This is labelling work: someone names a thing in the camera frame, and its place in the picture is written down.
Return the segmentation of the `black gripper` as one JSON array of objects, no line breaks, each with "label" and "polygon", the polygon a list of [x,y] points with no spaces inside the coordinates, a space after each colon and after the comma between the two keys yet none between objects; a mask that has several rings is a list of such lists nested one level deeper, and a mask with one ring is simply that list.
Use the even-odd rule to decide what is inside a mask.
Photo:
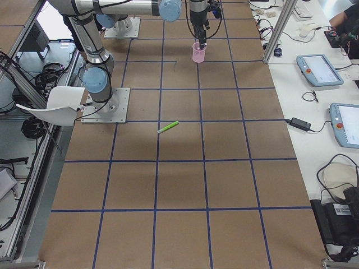
[{"label": "black gripper", "polygon": [[190,21],[199,42],[198,48],[206,47],[206,31],[209,28],[207,13],[207,11],[190,11]]}]

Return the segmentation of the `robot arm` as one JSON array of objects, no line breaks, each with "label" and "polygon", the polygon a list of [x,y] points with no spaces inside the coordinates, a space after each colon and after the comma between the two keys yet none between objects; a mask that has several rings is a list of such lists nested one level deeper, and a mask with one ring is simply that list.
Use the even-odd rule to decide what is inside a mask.
[{"label": "robot arm", "polygon": [[107,22],[115,24],[127,15],[160,16],[173,22],[181,14],[180,1],[50,1],[50,4],[70,21],[89,61],[83,84],[94,110],[106,116],[118,110],[119,100],[111,86],[114,59],[103,45],[96,22],[107,27]]},{"label": "robot arm", "polygon": [[[219,1],[189,1],[190,17],[188,17],[187,1],[185,1],[186,21],[191,35],[198,40],[199,50],[206,47],[207,39],[215,36],[222,24],[222,10]],[[216,31],[209,37],[206,31],[210,29],[207,14],[212,12],[215,18],[219,18],[219,24]]]}]

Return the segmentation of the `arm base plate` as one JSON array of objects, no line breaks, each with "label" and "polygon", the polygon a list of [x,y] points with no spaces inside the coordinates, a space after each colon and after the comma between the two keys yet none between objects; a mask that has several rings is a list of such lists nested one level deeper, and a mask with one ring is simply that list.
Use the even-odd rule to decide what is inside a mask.
[{"label": "arm base plate", "polygon": [[106,29],[105,39],[131,39],[138,38],[140,28],[139,17],[127,17],[117,21],[110,29]]},{"label": "arm base plate", "polygon": [[91,95],[88,94],[87,103],[83,112],[81,123],[83,124],[112,124],[125,123],[127,118],[128,103],[130,98],[130,88],[113,88],[112,97],[104,108],[102,104],[93,102]]}]

